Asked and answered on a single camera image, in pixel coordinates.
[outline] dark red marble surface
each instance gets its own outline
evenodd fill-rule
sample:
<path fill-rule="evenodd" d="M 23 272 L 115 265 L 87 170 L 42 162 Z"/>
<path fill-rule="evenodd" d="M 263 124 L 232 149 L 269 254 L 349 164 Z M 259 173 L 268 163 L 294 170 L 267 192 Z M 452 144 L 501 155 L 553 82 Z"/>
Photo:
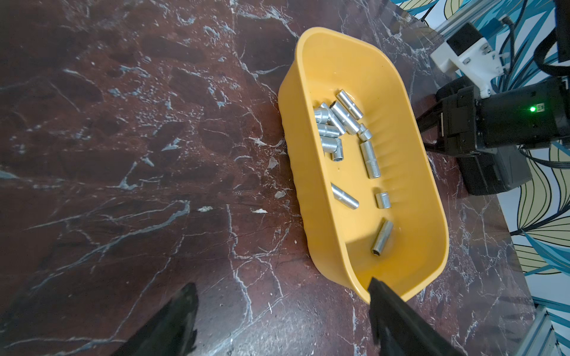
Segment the dark red marble surface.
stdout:
<path fill-rule="evenodd" d="M 0 350 L 107 355 L 194 281 L 197 355 L 377 353 L 311 262 L 283 139 L 313 26 L 382 49 L 416 114 L 448 81 L 441 38 L 386 0 L 1 3 Z M 430 160 L 449 261 L 409 304 L 466 354 L 512 353 L 533 307 L 498 201 Z"/>

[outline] silver cylinder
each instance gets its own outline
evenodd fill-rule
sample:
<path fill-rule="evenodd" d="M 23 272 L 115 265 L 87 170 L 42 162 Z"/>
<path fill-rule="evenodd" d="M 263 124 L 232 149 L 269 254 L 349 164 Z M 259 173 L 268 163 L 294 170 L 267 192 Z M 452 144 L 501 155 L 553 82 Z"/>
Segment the silver cylinder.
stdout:
<path fill-rule="evenodd" d="M 340 136 L 340 131 L 334 126 L 317 124 L 317 129 L 319 130 L 320 136 L 332 137 L 332 138 L 337 138 L 338 136 Z"/>
<path fill-rule="evenodd" d="M 339 118 L 336 117 L 336 115 L 331 111 L 328 105 L 323 102 L 320 107 L 328 110 L 328 123 L 336 127 L 339 130 L 341 136 L 346 134 L 347 130 L 340 123 Z"/>
<path fill-rule="evenodd" d="M 335 162 L 340 162 L 343 159 L 344 159 L 343 142 L 339 138 L 337 138 L 336 151 L 332 154 L 332 160 Z"/>
<path fill-rule="evenodd" d="M 360 130 L 358 131 L 358 137 L 360 141 L 366 142 L 372 138 L 372 132 L 364 126 L 364 124 L 360 124 Z"/>
<path fill-rule="evenodd" d="M 388 196 L 387 191 L 383 191 L 382 193 L 376 194 L 376 203 L 380 209 L 387 209 L 392 207 L 390 204 L 390 197 Z"/>
<path fill-rule="evenodd" d="M 339 118 L 342 125 L 347 129 L 347 132 L 351 135 L 355 135 L 360 130 L 358 122 L 351 116 L 351 114 L 344 108 L 344 106 L 335 101 L 331 105 L 331 111 L 337 118 Z"/>
<path fill-rule="evenodd" d="M 350 95 L 348 95 L 346 91 L 341 90 L 338 92 L 336 98 L 339 99 L 339 101 L 344 105 L 348 112 L 351 113 L 352 117 L 357 120 L 360 120 L 362 117 L 364 117 L 362 111 L 360 111 L 360 109 L 356 106 L 355 102 L 352 101 Z"/>
<path fill-rule="evenodd" d="M 352 198 L 350 195 L 348 195 L 347 192 L 335 186 L 333 183 L 331 183 L 331 186 L 332 186 L 332 194 L 335 196 L 336 200 L 348 206 L 352 210 L 358 208 L 359 205 L 358 200 Z"/>
<path fill-rule="evenodd" d="M 370 141 L 361 143 L 360 150 L 362 151 L 362 156 L 364 157 L 364 164 L 366 165 L 368 178 L 378 178 L 380 176 L 380 167 L 378 165 L 378 161 L 376 160 L 376 155 L 374 154 L 372 143 Z"/>
<path fill-rule="evenodd" d="M 326 124 L 329 118 L 329 110 L 318 107 L 315 108 L 315 120 L 317 124 Z"/>
<path fill-rule="evenodd" d="M 382 227 L 380 228 L 380 232 L 378 233 L 378 237 L 376 237 L 376 241 L 374 241 L 374 245 L 372 245 L 372 253 L 376 256 L 380 256 L 386 242 L 390 238 L 390 234 L 392 233 L 392 229 L 394 228 L 394 224 L 388 220 L 386 220 Z"/>
<path fill-rule="evenodd" d="M 326 153 L 334 153 L 336 151 L 336 140 L 331 137 L 321 136 L 321 146 Z"/>

